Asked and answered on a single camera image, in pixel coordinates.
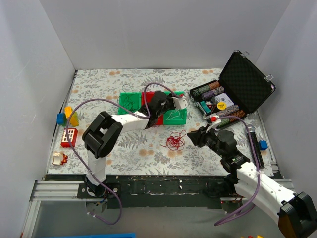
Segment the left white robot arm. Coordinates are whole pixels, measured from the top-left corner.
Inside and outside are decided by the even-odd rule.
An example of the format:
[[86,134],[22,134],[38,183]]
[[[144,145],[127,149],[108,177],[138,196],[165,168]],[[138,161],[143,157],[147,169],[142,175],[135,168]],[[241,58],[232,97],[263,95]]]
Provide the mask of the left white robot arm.
[[88,154],[88,171],[85,184],[94,198],[105,194],[106,157],[113,150],[119,136],[133,130],[148,129],[169,110],[179,109],[180,96],[156,91],[151,100],[132,114],[110,115],[103,111],[84,132],[82,139]]

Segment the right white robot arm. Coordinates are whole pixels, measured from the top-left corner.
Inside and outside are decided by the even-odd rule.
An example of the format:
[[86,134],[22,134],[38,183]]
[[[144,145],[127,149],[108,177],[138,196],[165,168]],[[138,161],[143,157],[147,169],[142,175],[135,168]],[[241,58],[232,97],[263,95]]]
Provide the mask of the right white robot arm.
[[243,196],[267,213],[286,238],[307,238],[317,229],[317,211],[305,192],[296,193],[256,170],[254,163],[237,149],[231,131],[216,134],[200,127],[188,133],[194,146],[207,146],[221,157],[221,164],[230,174],[224,191],[230,197]]

